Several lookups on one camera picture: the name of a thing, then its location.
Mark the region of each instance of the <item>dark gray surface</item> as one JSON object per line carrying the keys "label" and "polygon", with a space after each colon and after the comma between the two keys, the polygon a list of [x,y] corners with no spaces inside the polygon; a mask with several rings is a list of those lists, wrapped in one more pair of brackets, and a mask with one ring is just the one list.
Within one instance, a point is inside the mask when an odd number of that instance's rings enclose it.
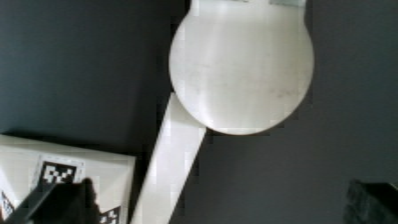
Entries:
{"label": "dark gray surface", "polygon": [[[184,0],[0,1],[0,131],[146,161]],[[256,136],[212,133],[173,224],[343,223],[349,180],[398,181],[398,1],[311,1],[313,90]]]}

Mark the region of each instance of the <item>plastic utensil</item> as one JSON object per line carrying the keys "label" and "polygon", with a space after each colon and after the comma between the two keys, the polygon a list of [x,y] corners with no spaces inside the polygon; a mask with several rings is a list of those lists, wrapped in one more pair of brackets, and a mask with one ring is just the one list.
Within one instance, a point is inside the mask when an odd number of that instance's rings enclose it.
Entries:
{"label": "plastic utensil", "polygon": [[132,224],[169,223],[207,127],[265,131],[290,116],[313,76],[303,1],[192,0],[171,49],[176,89]]}

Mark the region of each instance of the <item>spoon bowl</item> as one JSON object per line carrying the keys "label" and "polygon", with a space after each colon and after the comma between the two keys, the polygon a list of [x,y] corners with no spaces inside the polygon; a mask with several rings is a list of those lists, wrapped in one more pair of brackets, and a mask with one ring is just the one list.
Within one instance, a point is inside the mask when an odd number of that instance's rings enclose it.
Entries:
{"label": "spoon bowl", "polygon": [[194,1],[171,49],[173,86],[194,118],[226,134],[262,132],[294,113],[311,83],[304,8]]}

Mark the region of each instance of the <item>spoon handle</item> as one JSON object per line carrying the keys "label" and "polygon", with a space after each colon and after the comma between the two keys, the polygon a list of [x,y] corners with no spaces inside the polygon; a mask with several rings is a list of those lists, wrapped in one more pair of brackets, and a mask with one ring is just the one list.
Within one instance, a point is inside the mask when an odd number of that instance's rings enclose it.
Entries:
{"label": "spoon handle", "polygon": [[205,133],[173,93],[132,224],[169,223]]}

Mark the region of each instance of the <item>white box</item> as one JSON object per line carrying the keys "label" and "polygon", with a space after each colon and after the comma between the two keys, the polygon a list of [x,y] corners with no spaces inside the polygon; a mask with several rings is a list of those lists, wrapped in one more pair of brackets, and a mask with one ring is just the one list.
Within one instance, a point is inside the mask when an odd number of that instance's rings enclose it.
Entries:
{"label": "white box", "polygon": [[2,216],[18,207],[40,181],[95,182],[100,223],[128,223],[136,157],[0,135]]}

